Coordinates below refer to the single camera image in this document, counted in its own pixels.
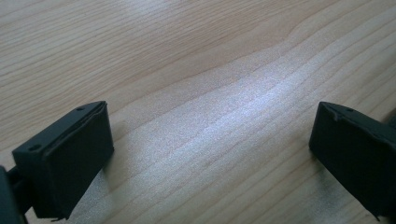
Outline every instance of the wood grain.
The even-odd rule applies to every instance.
[[[377,223],[307,143],[320,101],[387,117],[395,59],[394,0],[3,0],[0,163],[106,100],[116,153],[61,223]]]

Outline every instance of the screw hole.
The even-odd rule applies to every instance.
[[[39,148],[41,148],[41,145],[37,144],[37,145],[34,145],[34,146],[32,146],[32,147],[29,147],[27,150],[28,150],[28,151],[36,151],[36,150],[38,150]]]

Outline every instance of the wooden table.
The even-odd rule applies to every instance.
[[[3,0],[0,163],[106,100],[115,154],[60,223],[377,223],[307,143],[320,101],[383,120],[395,75],[394,0]]]

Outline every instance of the black plastic piece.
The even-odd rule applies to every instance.
[[[15,200],[12,185],[9,182],[7,172],[0,166],[0,223],[24,224],[27,223],[24,215],[20,213]]]
[[[396,130],[390,124],[321,102],[309,142],[320,162],[375,217],[396,212]]]
[[[106,102],[76,108],[12,152],[9,199],[21,214],[69,218],[113,151]]]

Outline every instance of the light wood surface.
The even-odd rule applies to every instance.
[[[394,0],[0,2],[0,164],[108,102],[115,154],[60,223],[377,223],[307,143],[319,101],[383,120],[395,87]]]

